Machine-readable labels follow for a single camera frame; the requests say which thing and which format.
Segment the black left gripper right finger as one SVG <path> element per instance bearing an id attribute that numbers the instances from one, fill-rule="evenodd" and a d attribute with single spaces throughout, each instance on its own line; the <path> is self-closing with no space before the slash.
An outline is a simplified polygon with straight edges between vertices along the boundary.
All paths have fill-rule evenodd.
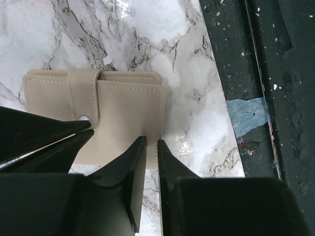
<path id="1" fill-rule="evenodd" d="M 157 143 L 165 236 L 309 236 L 290 188 L 275 178 L 202 178 Z"/>

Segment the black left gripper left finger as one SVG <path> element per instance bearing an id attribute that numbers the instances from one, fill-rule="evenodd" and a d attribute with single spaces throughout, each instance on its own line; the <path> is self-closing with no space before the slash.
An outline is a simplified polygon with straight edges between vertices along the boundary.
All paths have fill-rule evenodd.
<path id="1" fill-rule="evenodd" d="M 98 171 L 0 176 L 3 236 L 133 236 L 140 230 L 147 139 Z"/>

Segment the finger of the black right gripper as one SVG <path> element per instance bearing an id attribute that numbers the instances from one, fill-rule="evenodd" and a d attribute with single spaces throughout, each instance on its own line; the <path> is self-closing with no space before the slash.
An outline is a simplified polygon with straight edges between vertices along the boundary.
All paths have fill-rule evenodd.
<path id="1" fill-rule="evenodd" d="M 90 126 L 87 120 L 60 121 L 1 107 L 0 162 L 5 163 Z"/>
<path id="2" fill-rule="evenodd" d="M 45 147 L 3 168 L 1 173 L 68 173 L 87 141 L 94 135 L 92 129 Z"/>

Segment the beige card holder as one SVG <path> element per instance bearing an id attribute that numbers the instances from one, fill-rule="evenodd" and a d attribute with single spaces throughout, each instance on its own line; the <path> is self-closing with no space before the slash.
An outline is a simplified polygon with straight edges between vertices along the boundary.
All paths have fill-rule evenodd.
<path id="1" fill-rule="evenodd" d="M 140 136 L 147 169 L 156 169 L 165 90 L 156 72 L 100 69 L 32 70 L 23 77 L 29 113 L 61 121 L 87 120 L 94 130 L 75 164 L 105 166 Z"/>

